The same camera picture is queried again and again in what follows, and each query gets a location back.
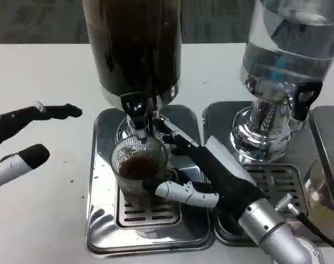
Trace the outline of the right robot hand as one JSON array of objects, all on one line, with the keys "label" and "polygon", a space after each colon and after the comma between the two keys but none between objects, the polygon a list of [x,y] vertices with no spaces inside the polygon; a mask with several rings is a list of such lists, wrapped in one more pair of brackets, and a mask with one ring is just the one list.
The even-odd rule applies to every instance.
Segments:
[{"label": "right robot hand", "polygon": [[144,180],[142,186],[150,194],[191,206],[215,208],[229,213],[235,220],[239,220],[253,203],[266,198],[252,177],[216,138],[210,137],[202,146],[166,119],[155,118],[153,124],[164,134],[164,142],[174,145],[172,154],[190,158],[209,181]]}]

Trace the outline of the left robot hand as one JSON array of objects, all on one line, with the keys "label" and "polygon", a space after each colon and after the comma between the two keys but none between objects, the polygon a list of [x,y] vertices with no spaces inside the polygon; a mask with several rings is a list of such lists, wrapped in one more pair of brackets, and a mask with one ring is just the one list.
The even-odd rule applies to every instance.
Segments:
[{"label": "left robot hand", "polygon": [[[33,121],[64,120],[82,116],[82,110],[72,104],[45,106],[35,105],[0,114],[0,145],[15,136]],[[42,166],[50,157],[43,144],[34,144],[19,152],[0,158],[0,186]]]}]

